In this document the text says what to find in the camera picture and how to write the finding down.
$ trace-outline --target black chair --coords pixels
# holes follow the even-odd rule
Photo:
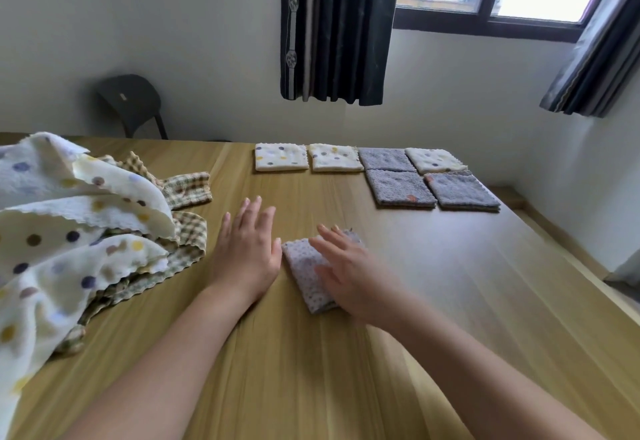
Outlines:
[[[160,136],[168,140],[160,116],[160,95],[147,79],[138,75],[120,75],[100,82],[97,90],[120,116],[125,137],[132,139],[144,122],[154,118]]]

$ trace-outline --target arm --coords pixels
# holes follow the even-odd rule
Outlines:
[[[62,440],[182,438],[220,348],[280,270],[280,239],[271,243],[275,208],[259,214],[260,203],[245,200],[233,223],[225,214],[207,287]]]
[[[316,268],[335,301],[394,336],[436,381],[477,440],[604,440],[542,388],[405,290],[338,227],[309,242],[331,266]]]

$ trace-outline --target gray towel with dots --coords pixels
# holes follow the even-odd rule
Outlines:
[[[404,149],[360,147],[360,160],[365,170],[416,172]]]
[[[494,213],[500,211],[500,201],[470,171],[426,174],[424,180],[438,198],[442,209]]]
[[[344,233],[352,241],[362,243],[360,237],[353,231],[347,229],[344,230]],[[328,265],[329,263],[309,244],[308,239],[283,243],[282,252],[289,262],[293,278],[302,292],[302,298],[310,313],[317,314],[338,307],[331,295],[324,290],[320,283],[320,277],[314,270],[316,265]]]
[[[382,206],[435,208],[436,198],[416,172],[367,171],[367,180]]]

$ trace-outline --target dark curtain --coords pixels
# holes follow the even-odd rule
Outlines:
[[[282,0],[280,93],[382,103],[396,0]]]
[[[540,106],[604,117],[640,57],[640,0],[602,0]]]

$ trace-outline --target wooden table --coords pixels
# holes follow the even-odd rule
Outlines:
[[[4,135],[0,143],[17,140]],[[209,171],[195,208],[214,246],[225,211],[260,194],[274,236],[353,227],[406,282],[610,439],[640,437],[640,328],[509,209],[377,209],[364,174],[253,171],[252,146],[78,138],[93,155],[133,150],[156,176]],[[158,339],[189,304],[208,258],[88,327],[85,350],[33,378],[10,438],[46,440]],[[466,439],[429,376],[387,334],[343,311],[311,316],[286,265],[227,340],[186,439]]]

